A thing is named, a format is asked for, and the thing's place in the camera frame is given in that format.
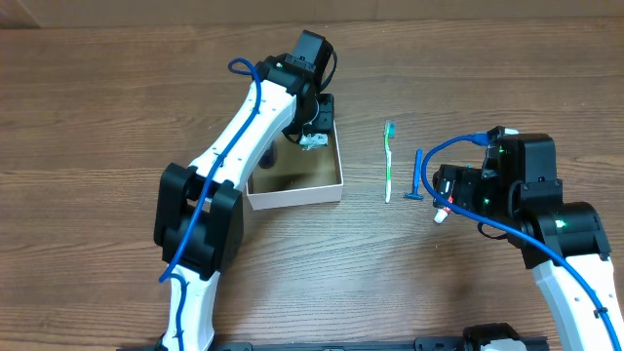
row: open box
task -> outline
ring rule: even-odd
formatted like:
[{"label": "open box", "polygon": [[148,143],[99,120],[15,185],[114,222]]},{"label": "open box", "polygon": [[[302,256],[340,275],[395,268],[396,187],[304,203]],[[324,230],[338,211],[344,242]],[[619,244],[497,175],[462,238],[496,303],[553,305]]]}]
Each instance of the open box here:
[{"label": "open box", "polygon": [[256,167],[247,182],[254,210],[338,202],[342,198],[342,164],[335,123],[328,146],[304,151],[280,135],[275,139],[273,167]]}]

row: black bracket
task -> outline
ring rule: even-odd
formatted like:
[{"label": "black bracket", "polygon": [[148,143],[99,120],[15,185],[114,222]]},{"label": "black bracket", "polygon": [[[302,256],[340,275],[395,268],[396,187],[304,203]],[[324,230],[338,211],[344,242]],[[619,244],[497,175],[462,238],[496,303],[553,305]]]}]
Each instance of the black bracket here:
[{"label": "black bracket", "polygon": [[296,112],[284,134],[300,135],[304,128],[313,133],[331,129],[327,125],[329,113],[333,124],[333,96],[321,95],[330,78],[324,83],[321,80],[332,54],[333,46],[325,37],[304,30],[292,54],[270,56],[255,65],[261,80],[286,87],[287,93],[297,96]]},{"label": "black bracket", "polygon": [[464,339],[461,336],[423,336],[413,343],[414,351],[463,351]]},{"label": "black bracket", "polygon": [[[171,262],[188,227],[204,178],[196,168],[170,164],[161,176],[154,225],[154,242],[163,248],[163,260]],[[243,238],[242,193],[226,180],[213,182],[210,212],[202,211],[180,263],[208,280],[215,271],[224,272],[232,263]]]},{"label": "black bracket", "polygon": [[495,340],[512,339],[521,341],[526,351],[549,351],[546,337],[520,337],[520,335],[506,323],[480,325],[464,329],[465,351],[480,351]]}]

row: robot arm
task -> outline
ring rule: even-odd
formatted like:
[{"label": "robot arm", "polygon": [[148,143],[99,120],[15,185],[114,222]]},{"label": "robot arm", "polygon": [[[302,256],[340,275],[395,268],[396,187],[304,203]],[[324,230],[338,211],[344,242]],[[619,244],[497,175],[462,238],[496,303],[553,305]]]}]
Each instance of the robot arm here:
[{"label": "robot arm", "polygon": [[[544,134],[487,133],[489,145],[481,169],[442,165],[434,187],[463,210],[516,228],[564,257],[608,311],[620,340],[624,322],[613,282],[610,246],[594,208],[565,204],[557,178],[555,142]],[[442,204],[434,201],[434,206]],[[523,254],[551,308],[564,350],[611,350],[611,340],[596,307],[572,276],[545,253],[508,235]]]},{"label": "robot arm", "polygon": [[[285,87],[268,80],[263,81],[261,87],[262,103],[259,113],[225,158],[223,166],[214,175],[213,183],[223,184],[229,181],[233,190],[242,191],[262,154],[275,137],[293,121],[296,96],[288,94]],[[255,96],[255,83],[252,83],[245,102],[225,131],[204,154],[191,163],[190,167],[196,168],[196,176],[205,177],[208,174],[218,154],[249,117],[254,108]],[[174,274],[180,276],[182,281],[171,279],[169,327],[163,336],[163,346],[169,351],[179,350],[179,335],[182,333],[184,351],[207,350],[215,336],[213,306],[220,273],[216,271],[206,281],[201,279],[199,273],[178,265]],[[176,324],[177,320],[181,320],[181,326]]]},{"label": "robot arm", "polygon": [[[170,319],[156,350],[206,351],[213,342],[212,317],[220,274],[231,265],[243,236],[242,191],[262,155],[279,133],[328,133],[333,123],[333,98],[320,94],[321,83],[333,47],[324,37],[304,31],[292,55],[268,57],[255,67],[261,83],[257,115],[225,156],[210,179],[202,211],[187,249],[172,277]],[[256,84],[221,136],[188,168],[170,164],[161,177],[154,241],[163,248],[163,260],[171,262],[188,227],[199,192],[209,170],[226,145],[241,130],[254,109]],[[319,124],[319,113],[330,111]]]},{"label": "robot arm", "polygon": [[[597,254],[570,256],[572,265],[596,291],[608,310],[618,338],[624,337],[624,322],[613,283],[613,264]],[[611,350],[605,323],[594,314],[596,307],[578,283],[552,260],[532,269],[537,286],[542,290],[555,319],[564,350]]]},{"label": "robot arm", "polygon": [[[221,169],[214,175],[213,182],[217,184],[230,180],[234,184],[234,189],[242,191],[260,157],[275,137],[293,121],[296,112],[296,96],[287,93],[286,87],[268,80],[264,80],[261,87],[262,102],[259,113],[223,161]],[[225,131],[206,152],[191,162],[190,167],[197,168],[195,173],[198,176],[208,175],[216,157],[241,129],[254,108],[254,104],[255,83],[252,83],[245,102]]]}]

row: toothbrush handle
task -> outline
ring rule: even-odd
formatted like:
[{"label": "toothbrush handle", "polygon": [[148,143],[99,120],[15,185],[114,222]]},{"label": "toothbrush handle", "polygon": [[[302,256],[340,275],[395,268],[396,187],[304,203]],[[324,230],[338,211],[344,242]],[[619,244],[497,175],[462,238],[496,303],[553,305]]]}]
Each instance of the toothbrush handle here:
[{"label": "toothbrush handle", "polygon": [[392,193],[392,152],[386,150],[386,204],[390,202]]}]

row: cable clip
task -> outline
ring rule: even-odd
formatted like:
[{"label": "cable clip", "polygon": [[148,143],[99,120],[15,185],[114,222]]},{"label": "cable clip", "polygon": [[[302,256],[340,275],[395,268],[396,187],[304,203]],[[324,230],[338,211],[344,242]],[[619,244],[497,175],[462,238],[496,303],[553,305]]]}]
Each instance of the cable clip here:
[{"label": "cable clip", "polygon": [[606,309],[606,307],[603,307],[599,310],[594,311],[594,317],[596,317],[596,319],[598,319],[600,316],[598,315],[599,313],[606,313],[608,312],[608,309]]}]

